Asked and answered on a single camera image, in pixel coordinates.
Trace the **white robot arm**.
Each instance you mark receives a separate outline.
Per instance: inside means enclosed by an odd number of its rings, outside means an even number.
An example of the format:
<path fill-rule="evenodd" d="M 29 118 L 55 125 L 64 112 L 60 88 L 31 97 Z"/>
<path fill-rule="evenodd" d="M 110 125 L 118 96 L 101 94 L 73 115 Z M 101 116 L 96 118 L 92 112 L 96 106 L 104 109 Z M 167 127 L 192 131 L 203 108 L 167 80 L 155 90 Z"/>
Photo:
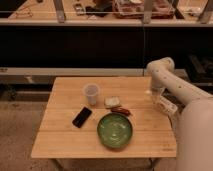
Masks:
<path fill-rule="evenodd" d="M 173 73 L 170 57 L 147 64 L 152 94 L 167 89 L 185 105 L 179 122 L 176 171 L 213 171 L 213 95 Z"/>

